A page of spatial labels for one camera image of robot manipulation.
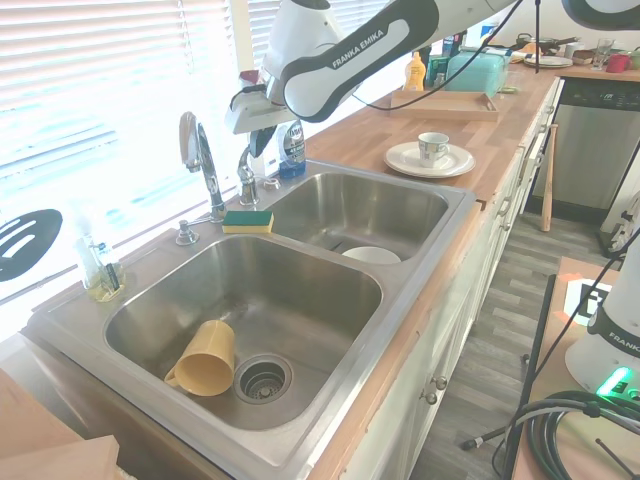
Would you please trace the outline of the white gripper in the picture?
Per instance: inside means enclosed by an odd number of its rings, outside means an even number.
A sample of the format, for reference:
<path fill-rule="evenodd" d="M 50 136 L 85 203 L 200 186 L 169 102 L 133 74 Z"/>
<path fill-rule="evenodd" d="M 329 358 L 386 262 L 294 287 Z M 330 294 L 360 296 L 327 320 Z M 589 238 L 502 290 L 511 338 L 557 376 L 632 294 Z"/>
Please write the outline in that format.
<path fill-rule="evenodd" d="M 249 134 L 249 152 L 258 158 L 272 139 L 276 126 L 296 116 L 286 107 L 273 104 L 261 90 L 243 89 L 235 94 L 224 123 L 233 134 Z"/>

